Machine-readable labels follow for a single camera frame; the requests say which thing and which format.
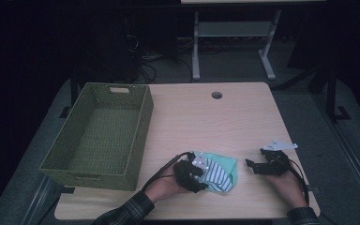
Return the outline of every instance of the person's left hand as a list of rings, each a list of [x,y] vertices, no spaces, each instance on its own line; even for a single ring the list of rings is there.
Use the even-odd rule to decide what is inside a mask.
[[[154,181],[145,191],[145,195],[148,196],[151,202],[156,203],[157,201],[168,199],[175,194],[189,192],[189,190],[177,184],[174,178],[174,164],[166,169],[161,177]]]

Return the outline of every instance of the wicker basket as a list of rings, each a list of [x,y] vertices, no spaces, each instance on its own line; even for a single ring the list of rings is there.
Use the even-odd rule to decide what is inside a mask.
[[[40,169],[66,186],[135,190],[153,108],[148,85],[87,83]]]

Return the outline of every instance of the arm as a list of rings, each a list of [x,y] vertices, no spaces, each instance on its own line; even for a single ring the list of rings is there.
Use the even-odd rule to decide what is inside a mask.
[[[321,224],[312,208],[308,207],[300,184],[291,172],[287,171],[281,176],[266,175],[264,178],[276,188],[278,194],[291,207],[287,214],[291,224]]]
[[[188,190],[177,185],[173,175],[173,165],[154,181],[145,192],[139,191],[121,207],[98,217],[93,225],[140,224],[155,208],[154,203],[168,199]]]

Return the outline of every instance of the sleeve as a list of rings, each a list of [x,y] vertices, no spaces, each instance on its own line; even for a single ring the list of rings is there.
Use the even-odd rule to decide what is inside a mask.
[[[292,225],[319,225],[314,210],[310,207],[294,208],[288,212],[288,219]]]
[[[128,225],[140,224],[155,208],[144,192],[137,192],[121,207],[113,209],[98,217],[93,225]]]

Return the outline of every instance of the cloth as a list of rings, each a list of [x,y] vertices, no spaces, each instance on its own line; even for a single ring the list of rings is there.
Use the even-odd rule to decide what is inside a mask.
[[[135,225],[155,208],[144,192],[139,191],[121,207],[113,209],[98,217],[93,225]],[[292,225],[319,225],[312,208],[295,208],[288,212],[288,219]]]
[[[202,153],[206,158],[207,170],[203,176],[196,176],[198,182],[203,182],[209,187],[207,190],[229,192],[236,184],[238,171],[236,158],[224,157],[213,153]]]
[[[137,192],[121,207],[113,209],[98,217],[93,225],[136,225],[155,208],[144,192]]]

